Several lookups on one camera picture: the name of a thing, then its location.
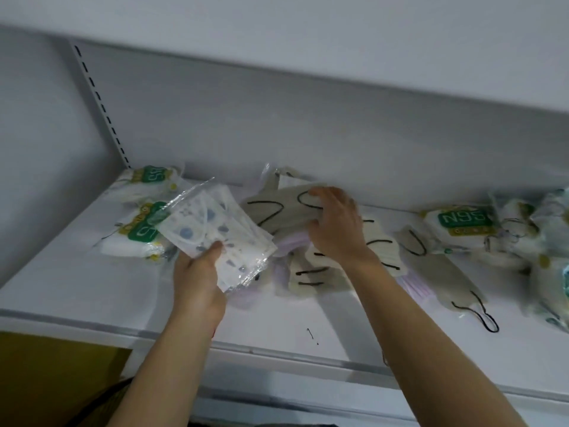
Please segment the person's right hand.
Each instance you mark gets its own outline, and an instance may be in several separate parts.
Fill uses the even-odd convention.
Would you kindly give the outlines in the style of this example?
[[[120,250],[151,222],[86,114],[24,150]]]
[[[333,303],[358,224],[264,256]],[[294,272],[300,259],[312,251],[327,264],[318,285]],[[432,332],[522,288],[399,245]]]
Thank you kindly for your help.
[[[380,266],[379,258],[366,245],[362,218],[356,202],[338,187],[313,187],[309,195],[319,199],[318,219],[324,236],[314,245],[327,258],[348,271],[363,265]]]

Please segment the person's left hand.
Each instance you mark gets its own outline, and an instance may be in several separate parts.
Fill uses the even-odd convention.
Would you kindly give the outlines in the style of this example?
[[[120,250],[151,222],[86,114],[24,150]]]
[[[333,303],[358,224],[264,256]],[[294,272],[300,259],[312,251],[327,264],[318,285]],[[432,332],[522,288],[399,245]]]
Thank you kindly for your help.
[[[192,259],[180,251],[175,261],[172,314],[195,318],[216,330],[226,310],[226,296],[217,285],[216,262]]]

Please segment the clear packet of printed masks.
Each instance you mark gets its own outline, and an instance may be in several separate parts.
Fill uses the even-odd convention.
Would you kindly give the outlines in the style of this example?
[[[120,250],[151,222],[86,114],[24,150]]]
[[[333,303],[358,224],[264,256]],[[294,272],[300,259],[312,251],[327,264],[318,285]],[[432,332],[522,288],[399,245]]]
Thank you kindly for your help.
[[[220,241],[223,250],[215,266],[224,293],[250,285],[276,252],[273,235],[253,222],[229,187],[215,179],[178,194],[148,221],[193,258]]]

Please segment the beige mask packet black loops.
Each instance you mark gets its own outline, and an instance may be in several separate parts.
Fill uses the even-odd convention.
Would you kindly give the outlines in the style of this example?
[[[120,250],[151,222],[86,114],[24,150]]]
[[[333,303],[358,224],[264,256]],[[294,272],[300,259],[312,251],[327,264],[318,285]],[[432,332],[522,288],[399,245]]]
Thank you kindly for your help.
[[[362,222],[368,248],[379,258],[388,273],[395,278],[407,275],[409,269],[400,256],[396,239],[384,231],[378,218],[365,215]],[[292,251],[288,263],[288,289],[301,298],[354,291],[341,266],[313,244]]]
[[[447,256],[432,253],[426,236],[408,225],[396,231],[394,237],[402,260],[444,308],[460,316],[475,316],[487,332],[500,332],[498,322],[487,311],[487,299],[481,290]]]
[[[252,221],[274,237],[302,230],[322,214],[319,198],[309,190],[326,184],[298,175],[292,168],[267,164],[256,184],[250,186],[251,193],[239,202]]]

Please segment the person's right forearm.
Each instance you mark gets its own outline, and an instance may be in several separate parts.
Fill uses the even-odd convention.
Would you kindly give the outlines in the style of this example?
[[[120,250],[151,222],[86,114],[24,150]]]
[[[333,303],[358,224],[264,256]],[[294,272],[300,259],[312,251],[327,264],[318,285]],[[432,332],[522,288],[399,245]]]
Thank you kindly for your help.
[[[421,427],[527,427],[376,257],[351,257],[342,267]]]

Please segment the person's left forearm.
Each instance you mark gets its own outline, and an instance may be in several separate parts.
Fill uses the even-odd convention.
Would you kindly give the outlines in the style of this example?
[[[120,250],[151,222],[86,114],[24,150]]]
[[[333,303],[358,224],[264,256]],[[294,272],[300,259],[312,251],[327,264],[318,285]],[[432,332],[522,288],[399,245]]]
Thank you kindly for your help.
[[[175,308],[106,427],[187,427],[224,303]]]

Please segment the purple mask packet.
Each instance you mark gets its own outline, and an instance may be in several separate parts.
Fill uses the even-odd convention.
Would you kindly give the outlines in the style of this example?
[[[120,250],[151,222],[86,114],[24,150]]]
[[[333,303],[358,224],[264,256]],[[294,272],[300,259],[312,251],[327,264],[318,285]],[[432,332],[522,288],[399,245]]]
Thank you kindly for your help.
[[[296,232],[275,241],[277,250],[265,268],[249,286],[228,294],[229,305],[240,310],[251,310],[265,295],[275,295],[290,301],[314,298],[316,290],[301,285],[306,275],[299,272],[312,271],[313,265],[306,259],[311,245],[307,232]]]
[[[428,282],[412,268],[395,277],[397,284],[421,307],[437,305],[437,296]]]

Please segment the white mask packet green label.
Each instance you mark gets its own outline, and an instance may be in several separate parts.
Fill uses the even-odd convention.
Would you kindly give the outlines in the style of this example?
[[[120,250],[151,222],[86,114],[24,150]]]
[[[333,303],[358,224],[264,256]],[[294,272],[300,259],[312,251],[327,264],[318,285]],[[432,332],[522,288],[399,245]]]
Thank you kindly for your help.
[[[183,167],[176,165],[126,169],[106,193],[110,200],[121,203],[166,196],[178,189],[182,173]]]
[[[505,253],[493,209],[488,205],[453,204],[420,212],[434,254]]]
[[[155,223],[155,214],[160,213],[166,204],[164,200],[152,198],[126,204],[126,214],[114,223],[110,233],[94,244],[93,249],[109,257],[152,261],[171,257],[177,248],[160,233]]]

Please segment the white metal shelf board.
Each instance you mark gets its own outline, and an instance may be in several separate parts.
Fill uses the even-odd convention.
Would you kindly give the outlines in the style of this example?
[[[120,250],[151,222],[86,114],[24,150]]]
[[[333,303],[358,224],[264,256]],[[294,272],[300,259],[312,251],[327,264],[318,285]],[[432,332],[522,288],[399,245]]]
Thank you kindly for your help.
[[[96,199],[0,289],[0,329],[145,350],[172,307],[168,269],[139,258],[99,254],[94,244],[122,216]],[[500,331],[477,317],[421,307],[507,393],[569,402],[569,335],[522,312],[527,280],[466,258],[452,261],[482,294]],[[256,368],[382,386],[390,374],[351,291],[301,298],[262,278],[229,295],[206,370],[230,376]]]

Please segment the slotted white shelf upright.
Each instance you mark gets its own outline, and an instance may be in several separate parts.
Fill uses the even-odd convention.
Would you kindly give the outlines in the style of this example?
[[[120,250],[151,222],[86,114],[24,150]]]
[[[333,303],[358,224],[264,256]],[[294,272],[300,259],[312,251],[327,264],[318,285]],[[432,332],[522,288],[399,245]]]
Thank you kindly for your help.
[[[105,128],[108,131],[109,135],[111,136],[111,140],[117,149],[117,152],[124,164],[124,167],[129,170],[132,169],[132,165],[127,156],[127,152],[124,150],[124,145],[122,144],[119,135],[117,134],[116,126],[113,123],[109,111],[105,106],[105,100],[103,98],[103,95],[101,95],[101,88],[97,85],[97,80],[93,73],[94,71],[92,67],[89,65],[89,61],[87,58],[87,50],[85,46],[86,44],[75,39],[68,39],[68,44],[73,51],[73,55],[77,61],[77,64],[81,69],[82,75],[85,78],[86,83],[88,84],[90,93],[94,101],[96,102],[97,111],[99,112],[101,118],[103,119]]]

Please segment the printed white mask packet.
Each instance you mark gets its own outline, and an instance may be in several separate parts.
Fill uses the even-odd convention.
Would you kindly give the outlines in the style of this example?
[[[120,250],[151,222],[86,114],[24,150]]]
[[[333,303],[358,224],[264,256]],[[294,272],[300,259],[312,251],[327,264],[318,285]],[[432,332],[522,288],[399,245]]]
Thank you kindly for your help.
[[[569,251],[569,187],[546,194],[531,214],[551,251]]]
[[[569,335],[569,251],[555,251],[540,238],[530,243],[528,296],[525,316]]]
[[[525,273],[544,252],[539,229],[531,220],[536,208],[531,201],[523,198],[495,192],[490,192],[488,196],[500,241],[498,266]]]

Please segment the yellow cardboard box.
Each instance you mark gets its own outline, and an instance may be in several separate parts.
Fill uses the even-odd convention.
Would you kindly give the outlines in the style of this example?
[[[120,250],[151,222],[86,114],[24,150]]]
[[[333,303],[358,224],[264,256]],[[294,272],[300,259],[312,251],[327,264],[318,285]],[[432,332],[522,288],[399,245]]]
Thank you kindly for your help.
[[[131,352],[0,331],[0,427],[62,427],[118,383]]]

